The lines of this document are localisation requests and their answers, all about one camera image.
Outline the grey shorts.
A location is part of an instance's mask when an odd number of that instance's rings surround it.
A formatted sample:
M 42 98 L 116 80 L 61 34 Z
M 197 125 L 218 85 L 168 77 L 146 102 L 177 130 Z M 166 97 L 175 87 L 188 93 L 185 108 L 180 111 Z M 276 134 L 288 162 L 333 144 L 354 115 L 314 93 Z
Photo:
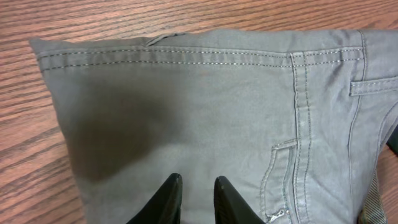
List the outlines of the grey shorts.
M 264 223 L 357 223 L 397 126 L 397 31 L 213 30 L 30 41 L 88 223 L 127 223 L 173 173 L 180 223 L 225 176 Z

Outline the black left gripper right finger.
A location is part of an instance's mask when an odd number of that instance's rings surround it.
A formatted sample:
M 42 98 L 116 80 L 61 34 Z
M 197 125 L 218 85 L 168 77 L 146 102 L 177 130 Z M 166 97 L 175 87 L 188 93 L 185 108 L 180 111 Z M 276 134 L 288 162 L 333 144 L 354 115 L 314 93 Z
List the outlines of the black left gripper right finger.
M 264 224 L 225 176 L 215 180 L 213 203 L 216 224 Z

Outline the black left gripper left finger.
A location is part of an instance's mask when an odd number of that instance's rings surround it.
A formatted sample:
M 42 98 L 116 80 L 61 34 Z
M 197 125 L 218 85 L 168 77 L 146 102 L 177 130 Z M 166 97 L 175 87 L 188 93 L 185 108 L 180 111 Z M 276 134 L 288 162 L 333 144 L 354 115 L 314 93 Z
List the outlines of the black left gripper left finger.
M 178 173 L 171 174 L 127 224 L 179 224 L 182 192 L 182 176 Z

